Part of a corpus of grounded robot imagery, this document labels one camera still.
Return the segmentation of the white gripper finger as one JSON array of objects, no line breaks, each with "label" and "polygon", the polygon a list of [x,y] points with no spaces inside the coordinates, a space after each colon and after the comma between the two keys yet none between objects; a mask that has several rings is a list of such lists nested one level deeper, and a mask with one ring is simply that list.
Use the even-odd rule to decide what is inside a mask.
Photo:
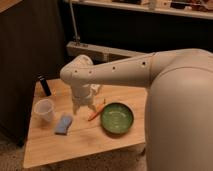
[{"label": "white gripper finger", "polygon": [[80,106],[77,104],[74,104],[73,105],[73,114],[76,115],[79,109],[80,109]]},{"label": "white gripper finger", "polygon": [[88,107],[93,111],[96,112],[96,107],[93,104],[89,104]]}]

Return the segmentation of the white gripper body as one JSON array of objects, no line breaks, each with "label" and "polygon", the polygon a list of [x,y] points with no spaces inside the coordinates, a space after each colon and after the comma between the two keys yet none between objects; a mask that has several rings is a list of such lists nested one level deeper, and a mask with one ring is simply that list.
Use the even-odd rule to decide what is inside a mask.
[{"label": "white gripper body", "polygon": [[93,90],[90,84],[72,86],[71,90],[72,100],[75,104],[83,106],[93,103]]}]

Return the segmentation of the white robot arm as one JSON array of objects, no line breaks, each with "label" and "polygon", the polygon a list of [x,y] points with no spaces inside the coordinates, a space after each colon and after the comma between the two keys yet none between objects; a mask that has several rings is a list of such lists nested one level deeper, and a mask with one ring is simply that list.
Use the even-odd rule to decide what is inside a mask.
[{"label": "white robot arm", "polygon": [[213,53],[180,49],[94,65],[79,55],[60,71],[82,105],[92,84],[145,87],[147,171],[213,171]]}]

